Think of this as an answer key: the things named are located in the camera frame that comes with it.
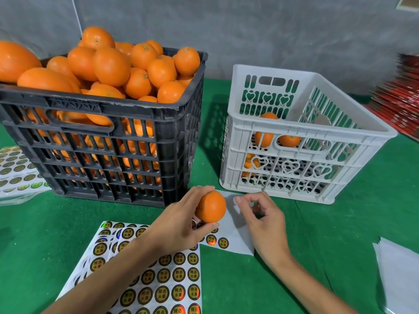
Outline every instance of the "gray wall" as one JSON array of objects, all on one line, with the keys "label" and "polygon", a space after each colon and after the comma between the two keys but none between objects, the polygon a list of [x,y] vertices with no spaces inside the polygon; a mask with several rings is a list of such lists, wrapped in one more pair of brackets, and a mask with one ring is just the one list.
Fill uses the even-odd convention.
[{"label": "gray wall", "polygon": [[[419,13],[399,0],[76,0],[82,26],[117,41],[153,38],[209,53],[206,76],[230,79],[235,63],[321,73],[365,94],[395,73],[396,53],[419,54]],[[80,31],[71,0],[0,0],[0,38],[47,57]]]}]

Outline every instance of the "green table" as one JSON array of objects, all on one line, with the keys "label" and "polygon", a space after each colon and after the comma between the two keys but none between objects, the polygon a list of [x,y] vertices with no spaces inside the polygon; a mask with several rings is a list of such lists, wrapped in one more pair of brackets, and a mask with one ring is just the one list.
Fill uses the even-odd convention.
[{"label": "green table", "polygon": [[[229,81],[204,82],[191,186],[212,184],[222,189],[218,175],[229,92]],[[1,126],[0,135],[0,147],[15,144]],[[381,313],[372,243],[383,236],[419,253],[418,155],[419,145],[399,135],[333,205],[274,198],[285,213],[294,256],[360,313]],[[53,302],[103,220],[146,224],[161,211],[52,192],[21,205],[0,207],[0,312],[35,314]],[[205,313],[304,312],[258,256],[206,246],[201,253]]]}]

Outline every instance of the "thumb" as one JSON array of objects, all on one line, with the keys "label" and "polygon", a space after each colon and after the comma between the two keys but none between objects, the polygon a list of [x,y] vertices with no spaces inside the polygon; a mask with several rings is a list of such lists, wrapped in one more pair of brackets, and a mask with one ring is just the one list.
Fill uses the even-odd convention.
[{"label": "thumb", "polygon": [[250,208],[249,204],[243,200],[240,196],[234,197],[234,202],[240,209],[241,213],[243,214],[244,220],[246,220],[246,223],[251,226],[255,222],[258,221],[255,214],[253,213],[253,210]]},{"label": "thumb", "polygon": [[194,230],[192,233],[194,234],[194,242],[199,242],[202,238],[204,238],[207,234],[212,232],[214,229],[218,228],[220,225],[218,223],[208,223]]}]

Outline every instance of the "right hand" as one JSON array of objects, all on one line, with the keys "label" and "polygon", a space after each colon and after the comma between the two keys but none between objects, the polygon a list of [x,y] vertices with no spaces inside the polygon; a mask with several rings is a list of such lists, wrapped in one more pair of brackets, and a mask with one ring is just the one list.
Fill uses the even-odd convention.
[{"label": "right hand", "polygon": [[[265,192],[234,197],[240,208],[260,257],[270,269],[288,262],[291,257],[285,230],[284,213]],[[257,202],[252,208],[250,203]],[[255,214],[264,215],[257,219]]]}]

